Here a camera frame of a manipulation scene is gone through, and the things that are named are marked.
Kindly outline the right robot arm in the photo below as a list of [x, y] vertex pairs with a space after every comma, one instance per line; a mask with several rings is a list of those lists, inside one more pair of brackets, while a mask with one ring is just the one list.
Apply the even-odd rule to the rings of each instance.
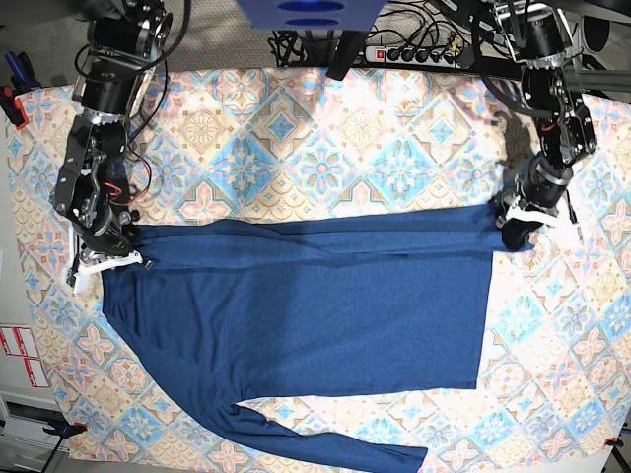
[[132, 205], [146, 194], [128, 182], [123, 164], [137, 137], [131, 123], [159, 63], [173, 16], [161, 1], [93, 1], [85, 62], [73, 100], [82, 111], [67, 137], [65, 157], [50, 193], [56, 214], [69, 223], [65, 282], [81, 291], [91, 275], [140, 264], [134, 248], [139, 219]]

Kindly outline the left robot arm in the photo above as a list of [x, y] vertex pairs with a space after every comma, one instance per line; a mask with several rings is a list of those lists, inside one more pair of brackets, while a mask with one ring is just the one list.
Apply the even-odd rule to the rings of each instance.
[[472, 9], [474, 61], [485, 66], [481, 25], [494, 24], [522, 69], [520, 99], [484, 76], [485, 87], [512, 112], [533, 120], [540, 149], [525, 171], [496, 197], [496, 226], [511, 251], [526, 246], [539, 228], [576, 224], [569, 197], [575, 165], [596, 150], [592, 118], [583, 96], [570, 89], [564, 68], [571, 61], [572, 40], [562, 13], [530, 1], [479, 2]]

